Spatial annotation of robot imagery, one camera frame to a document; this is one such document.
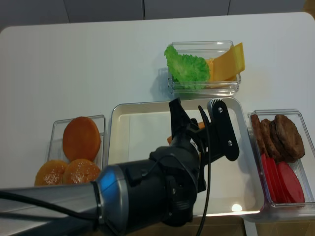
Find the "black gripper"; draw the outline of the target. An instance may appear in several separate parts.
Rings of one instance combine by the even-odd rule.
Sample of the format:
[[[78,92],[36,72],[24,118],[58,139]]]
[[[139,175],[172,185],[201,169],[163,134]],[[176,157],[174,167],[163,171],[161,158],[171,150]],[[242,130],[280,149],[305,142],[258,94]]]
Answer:
[[[208,107],[211,122],[204,123],[205,127],[201,129],[197,128],[194,118],[189,118],[179,98],[169,102],[169,109],[169,145],[158,147],[150,153],[150,160],[155,162],[150,172],[159,166],[178,184],[186,182],[196,193],[205,191],[205,165],[223,156],[229,161],[239,157],[239,146],[227,105],[221,99],[212,99]]]

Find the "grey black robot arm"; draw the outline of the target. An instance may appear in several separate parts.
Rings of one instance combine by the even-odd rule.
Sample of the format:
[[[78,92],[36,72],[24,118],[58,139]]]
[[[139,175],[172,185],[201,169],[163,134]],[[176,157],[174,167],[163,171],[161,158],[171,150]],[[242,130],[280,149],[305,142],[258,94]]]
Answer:
[[[204,128],[180,99],[169,103],[171,144],[148,159],[107,166],[85,184],[5,189],[0,193],[3,236],[63,236],[100,229],[122,236],[162,222],[180,227],[193,219],[197,194],[210,190],[211,163],[234,161],[239,147],[226,104],[201,110]]]

